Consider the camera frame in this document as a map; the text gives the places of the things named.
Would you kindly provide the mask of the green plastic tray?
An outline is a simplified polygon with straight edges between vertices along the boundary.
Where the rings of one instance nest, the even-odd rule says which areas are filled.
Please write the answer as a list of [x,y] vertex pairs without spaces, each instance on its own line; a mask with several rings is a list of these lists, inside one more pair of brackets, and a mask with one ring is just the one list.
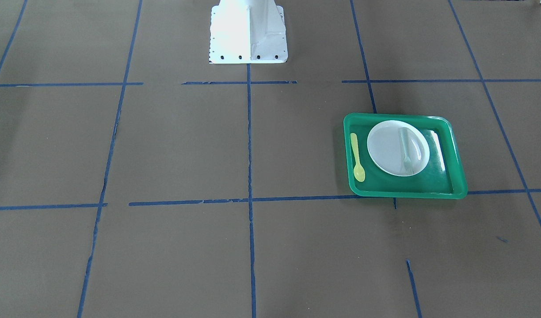
[[[431,156],[424,171],[411,177],[397,177],[373,163],[367,150],[368,133],[375,125],[387,120],[404,121],[426,137]],[[350,133],[358,136],[361,164],[366,172],[364,182],[358,182],[353,175]],[[443,117],[351,113],[343,120],[343,134],[348,183],[351,191],[360,197],[462,199],[467,194],[467,181],[452,125]]]

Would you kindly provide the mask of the white round plate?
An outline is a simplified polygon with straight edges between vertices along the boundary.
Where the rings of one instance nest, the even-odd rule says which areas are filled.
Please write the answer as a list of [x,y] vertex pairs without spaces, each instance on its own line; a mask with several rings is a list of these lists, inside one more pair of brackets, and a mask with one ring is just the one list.
[[[410,175],[403,167],[399,128],[409,129],[409,153],[414,168]],[[411,177],[426,169],[431,151],[426,137],[413,125],[404,121],[387,120],[375,125],[368,133],[367,150],[375,165],[389,175]]]

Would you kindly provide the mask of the yellow plastic spoon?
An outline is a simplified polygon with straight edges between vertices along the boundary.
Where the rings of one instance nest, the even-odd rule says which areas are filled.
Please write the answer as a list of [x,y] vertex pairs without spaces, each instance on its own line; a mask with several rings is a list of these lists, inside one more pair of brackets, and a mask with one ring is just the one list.
[[354,132],[350,133],[350,145],[353,151],[354,167],[353,175],[358,182],[364,182],[366,178],[366,172],[361,164],[361,157],[359,152],[358,136]]

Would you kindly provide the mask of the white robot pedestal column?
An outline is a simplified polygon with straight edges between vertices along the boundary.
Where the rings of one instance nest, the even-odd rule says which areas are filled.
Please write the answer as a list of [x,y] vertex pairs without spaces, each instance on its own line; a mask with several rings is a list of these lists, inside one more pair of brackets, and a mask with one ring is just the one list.
[[274,0],[221,0],[210,12],[209,63],[285,63],[285,13]]

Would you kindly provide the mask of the clear plastic fork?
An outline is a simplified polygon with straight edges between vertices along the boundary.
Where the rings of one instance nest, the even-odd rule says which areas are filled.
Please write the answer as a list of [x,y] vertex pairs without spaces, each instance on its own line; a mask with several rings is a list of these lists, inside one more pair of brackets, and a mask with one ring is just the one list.
[[410,175],[414,174],[414,168],[409,153],[409,129],[407,127],[399,128],[400,147],[403,154],[403,167]]

